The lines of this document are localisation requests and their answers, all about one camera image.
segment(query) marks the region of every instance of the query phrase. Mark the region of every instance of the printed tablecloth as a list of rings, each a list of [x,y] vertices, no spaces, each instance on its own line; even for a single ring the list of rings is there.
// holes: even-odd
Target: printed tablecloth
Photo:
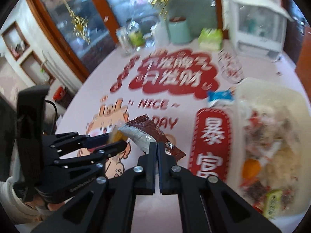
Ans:
[[[228,41],[219,53],[201,51],[197,40],[186,46],[143,49],[126,58],[117,49],[77,93],[57,133],[95,136],[109,132],[120,119],[126,122],[147,114],[186,154],[178,165],[197,176],[216,175],[230,183],[234,113],[230,107],[208,109],[206,92],[234,92],[236,84],[247,77],[281,84],[306,97],[285,57],[275,63],[238,57]],[[122,175],[141,155],[129,141],[123,153],[106,163],[106,175]],[[66,155],[74,156],[77,151]],[[293,219],[293,229],[300,219]],[[291,232],[289,223],[277,226]],[[138,196],[132,232],[182,232],[177,196],[162,196],[158,188],[153,196]]]

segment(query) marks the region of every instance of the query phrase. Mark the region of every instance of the green tissue box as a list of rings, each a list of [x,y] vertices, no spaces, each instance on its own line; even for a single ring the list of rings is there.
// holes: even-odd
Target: green tissue box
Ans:
[[[222,39],[223,35],[220,29],[203,28],[198,41],[203,50],[219,51],[222,47]]]

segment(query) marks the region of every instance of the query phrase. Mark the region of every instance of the food container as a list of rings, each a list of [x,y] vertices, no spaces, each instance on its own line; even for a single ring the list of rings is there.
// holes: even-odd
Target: food container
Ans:
[[[242,182],[241,172],[245,159],[245,139],[241,100],[246,99],[251,105],[267,105],[272,107],[285,106],[297,121],[300,129],[301,141],[301,171],[299,174],[299,189],[291,208],[282,216],[272,220],[282,228],[290,223],[297,215],[304,215],[311,201],[311,117],[307,101],[298,92],[263,80],[247,78],[235,90],[234,106],[234,141],[231,152],[231,164],[228,175],[228,185],[240,195],[239,185]],[[289,228],[283,228],[283,233],[291,233]]]

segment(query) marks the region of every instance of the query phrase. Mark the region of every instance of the red label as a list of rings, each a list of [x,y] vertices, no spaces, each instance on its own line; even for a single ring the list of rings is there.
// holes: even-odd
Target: red label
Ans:
[[[192,53],[191,49],[168,54],[154,52],[142,61],[139,75],[129,84],[129,89],[142,88],[146,94],[169,91],[173,95],[194,94],[198,99],[207,97],[206,91],[219,87],[218,73],[208,53]]]
[[[196,176],[226,181],[231,148],[229,117],[219,109],[197,112],[188,169]]]

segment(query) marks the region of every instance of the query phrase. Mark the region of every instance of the white sleeve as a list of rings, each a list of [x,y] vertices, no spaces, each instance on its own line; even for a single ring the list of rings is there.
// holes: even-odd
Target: white sleeve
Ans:
[[[39,212],[25,205],[13,190],[13,179],[0,182],[0,202],[14,224],[33,223],[41,221]]]
[[[31,233],[31,231],[35,227],[37,227],[40,223],[41,222],[18,224],[18,225],[15,225],[15,228],[17,228],[20,233]]]

